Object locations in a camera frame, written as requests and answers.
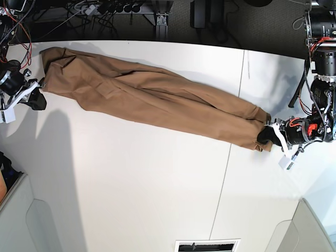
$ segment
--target brown pants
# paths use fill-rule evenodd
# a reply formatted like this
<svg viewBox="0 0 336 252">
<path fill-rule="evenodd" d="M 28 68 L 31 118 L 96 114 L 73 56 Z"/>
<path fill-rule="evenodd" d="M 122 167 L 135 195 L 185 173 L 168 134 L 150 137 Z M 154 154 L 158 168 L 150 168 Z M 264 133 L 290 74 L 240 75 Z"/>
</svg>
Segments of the brown pants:
<svg viewBox="0 0 336 252">
<path fill-rule="evenodd" d="M 63 48 L 41 54 L 44 91 L 75 99 L 85 110 L 270 150 L 271 145 L 257 143 L 269 114 L 232 94 L 106 56 Z"/>
</svg>

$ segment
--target orange object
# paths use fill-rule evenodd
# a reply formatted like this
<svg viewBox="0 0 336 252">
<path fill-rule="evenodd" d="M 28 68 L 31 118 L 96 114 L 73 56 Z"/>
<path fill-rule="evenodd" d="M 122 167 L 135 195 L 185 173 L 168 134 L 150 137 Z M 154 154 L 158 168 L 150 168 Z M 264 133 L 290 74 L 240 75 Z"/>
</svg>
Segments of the orange object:
<svg viewBox="0 0 336 252">
<path fill-rule="evenodd" d="M 313 130 L 317 130 L 317 124 L 310 124 L 308 126 L 308 131 L 307 131 L 308 136 L 311 136 L 311 134 L 313 133 Z"/>
</svg>

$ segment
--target table surface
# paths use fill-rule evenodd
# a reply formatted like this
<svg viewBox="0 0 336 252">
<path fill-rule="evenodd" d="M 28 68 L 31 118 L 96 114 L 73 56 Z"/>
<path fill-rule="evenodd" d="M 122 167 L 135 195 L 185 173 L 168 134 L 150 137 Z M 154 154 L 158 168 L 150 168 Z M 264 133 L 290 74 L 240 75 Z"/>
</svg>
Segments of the table surface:
<svg viewBox="0 0 336 252">
<path fill-rule="evenodd" d="M 53 46 L 163 67 L 246 99 L 273 118 L 302 116 L 298 106 L 287 107 L 302 75 L 300 59 L 174 43 L 49 42 L 33 44 L 32 77 L 44 76 L 39 52 Z M 24 53 L 13 46 L 8 59 Z M 277 146 L 254 152 L 45 96 L 46 111 L 15 108 L 17 121 L 0 126 L 0 145 L 28 173 L 34 197 L 50 205 L 64 251 L 168 252 L 175 240 L 233 238 L 242 239 L 239 251 L 265 251 L 301 197 L 319 205 L 326 177 L 336 184 L 333 143 L 312 145 L 283 171 Z M 307 92 L 303 99 L 309 101 Z"/>
</svg>

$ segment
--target white table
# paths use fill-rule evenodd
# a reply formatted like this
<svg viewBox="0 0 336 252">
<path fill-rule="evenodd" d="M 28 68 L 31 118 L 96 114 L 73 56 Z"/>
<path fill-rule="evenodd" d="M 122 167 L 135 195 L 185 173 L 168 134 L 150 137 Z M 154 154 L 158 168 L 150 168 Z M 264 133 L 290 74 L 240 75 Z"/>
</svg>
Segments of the white table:
<svg viewBox="0 0 336 252">
<path fill-rule="evenodd" d="M 37 43 L 32 77 L 44 76 L 39 52 L 52 46 L 164 67 L 272 116 L 299 112 L 286 109 L 302 74 L 299 59 L 141 41 Z M 23 55 L 14 46 L 8 59 Z M 175 240 L 234 238 L 241 238 L 239 252 L 265 251 L 273 232 L 281 241 L 298 200 L 323 172 L 316 164 L 333 162 L 330 145 L 311 146 L 302 165 L 286 172 L 278 147 L 253 152 L 45 96 L 46 111 L 20 104 L 17 121 L 0 125 L 0 148 L 28 173 L 34 197 L 50 205 L 64 251 L 170 252 Z"/>
</svg>

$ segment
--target air vent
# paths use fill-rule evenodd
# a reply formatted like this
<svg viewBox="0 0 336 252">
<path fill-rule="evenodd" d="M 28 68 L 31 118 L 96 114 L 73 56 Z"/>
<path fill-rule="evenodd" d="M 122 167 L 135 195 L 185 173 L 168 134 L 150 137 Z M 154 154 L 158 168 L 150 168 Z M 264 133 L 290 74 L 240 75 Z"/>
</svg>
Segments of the air vent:
<svg viewBox="0 0 336 252">
<path fill-rule="evenodd" d="M 174 252 L 237 252 L 240 239 L 177 240 Z"/>
</svg>

